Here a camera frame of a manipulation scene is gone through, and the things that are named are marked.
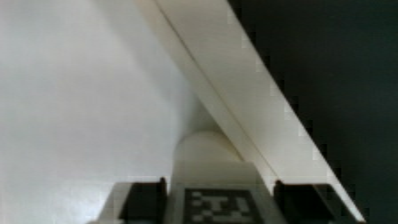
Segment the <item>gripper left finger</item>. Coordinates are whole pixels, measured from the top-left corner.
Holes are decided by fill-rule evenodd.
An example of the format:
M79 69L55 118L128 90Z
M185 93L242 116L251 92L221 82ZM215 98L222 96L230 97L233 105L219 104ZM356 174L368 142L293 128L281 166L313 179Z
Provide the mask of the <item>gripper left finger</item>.
M134 183L119 213L123 224L164 224L166 205L166 178L157 182Z

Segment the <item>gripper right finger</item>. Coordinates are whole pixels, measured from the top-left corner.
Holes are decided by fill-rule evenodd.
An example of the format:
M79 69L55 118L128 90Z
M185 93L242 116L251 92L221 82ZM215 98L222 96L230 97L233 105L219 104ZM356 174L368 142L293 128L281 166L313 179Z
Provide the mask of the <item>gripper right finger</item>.
M288 224L338 224L320 192L311 184L276 182L274 199Z

